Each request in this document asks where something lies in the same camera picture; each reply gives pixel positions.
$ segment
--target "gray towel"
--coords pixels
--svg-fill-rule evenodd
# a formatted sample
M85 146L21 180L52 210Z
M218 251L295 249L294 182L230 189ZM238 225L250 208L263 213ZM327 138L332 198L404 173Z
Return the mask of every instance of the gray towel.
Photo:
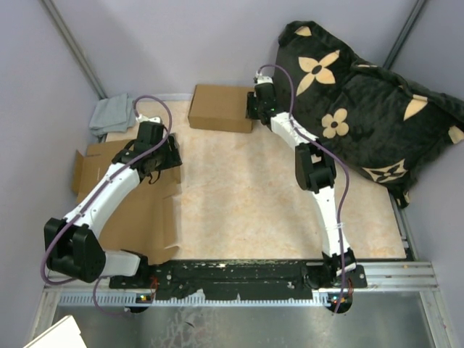
M95 136L110 132L126 132L136 123L132 103L133 99L127 94L100 100L90 120L90 132Z

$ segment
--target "cardboard box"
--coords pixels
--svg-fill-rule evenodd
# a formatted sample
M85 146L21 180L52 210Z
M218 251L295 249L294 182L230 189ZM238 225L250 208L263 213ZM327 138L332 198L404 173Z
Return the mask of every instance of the cardboard box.
M211 131L251 133L247 93L252 87L196 85L188 112L190 127Z
M72 189L82 202L107 172L112 158L127 144L124 141L91 144L87 155L76 153ZM105 250L128 250L144 254L149 264L174 257L176 242L172 196L179 191L180 168L164 170L154 185L145 179L130 192L108 219L99 242Z

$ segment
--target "table top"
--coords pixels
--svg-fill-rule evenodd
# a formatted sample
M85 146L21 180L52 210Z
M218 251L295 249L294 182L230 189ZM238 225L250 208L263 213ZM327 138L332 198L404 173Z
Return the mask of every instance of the table top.
M250 134L190 128L190 101L168 101L183 165L175 197L176 259L319 259L322 230L310 193L294 177L294 152L259 123ZM144 101L147 117L164 109ZM110 133L107 141L132 139ZM404 258L405 251L387 190L350 170L341 213L344 232L358 259ZM337 167L337 201L345 185Z

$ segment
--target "black plush fabric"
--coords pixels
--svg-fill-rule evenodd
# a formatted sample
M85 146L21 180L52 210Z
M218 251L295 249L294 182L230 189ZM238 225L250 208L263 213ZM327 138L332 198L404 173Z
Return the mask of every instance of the black plush fabric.
M276 64L292 77L297 121L401 207L423 166L464 138L464 102L372 65L315 22L286 26ZM288 109L279 70L274 85Z

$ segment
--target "white wall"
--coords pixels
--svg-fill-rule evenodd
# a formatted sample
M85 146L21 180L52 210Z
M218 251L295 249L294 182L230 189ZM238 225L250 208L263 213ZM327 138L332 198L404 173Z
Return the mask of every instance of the white wall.
M44 223L74 201L96 97L39 1L0 11L0 347L22 347L43 282Z
M381 65L415 0L55 0L110 96L249 85L293 20L314 20Z
M438 92L464 99L464 2L430 1L394 70ZM419 256L432 261L456 333L464 345L464 144L430 165L406 209Z

